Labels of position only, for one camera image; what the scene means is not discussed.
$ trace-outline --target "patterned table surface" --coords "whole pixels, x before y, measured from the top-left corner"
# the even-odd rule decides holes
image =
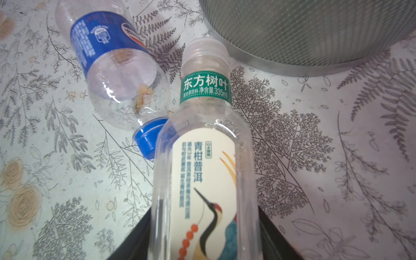
[[[124,0],[178,109],[196,0]],[[105,259],[151,205],[154,162],[103,121],[55,0],[0,0],[0,257]],[[416,34],[364,65],[282,77],[231,59],[259,205],[307,260],[416,259]]]

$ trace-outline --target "bottle neck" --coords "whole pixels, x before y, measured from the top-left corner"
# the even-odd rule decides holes
[[[220,103],[231,106],[230,66],[215,56],[199,56],[182,65],[180,106]]]

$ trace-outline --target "mesh basket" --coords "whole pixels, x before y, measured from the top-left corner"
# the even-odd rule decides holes
[[[230,53],[255,67],[292,76],[352,67],[416,29],[415,0],[200,0],[200,4],[208,27],[214,29],[211,33],[233,48]]]

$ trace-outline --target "empty bottle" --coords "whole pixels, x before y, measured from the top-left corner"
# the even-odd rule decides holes
[[[150,260],[262,259],[251,132],[230,72],[219,41],[183,52],[180,109],[156,145]]]
[[[121,0],[59,0],[56,24],[76,52],[97,113],[136,131],[145,158],[154,157],[170,103],[168,79],[140,40]]]

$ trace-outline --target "plastic bottle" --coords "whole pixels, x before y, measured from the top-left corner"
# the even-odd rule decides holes
[[[262,259],[251,133],[232,109],[230,71],[217,40],[184,50],[180,109],[156,144],[150,260]]]
[[[77,54],[97,113],[115,127],[136,131],[144,157],[153,159],[170,87],[122,1],[59,0],[55,21]]]

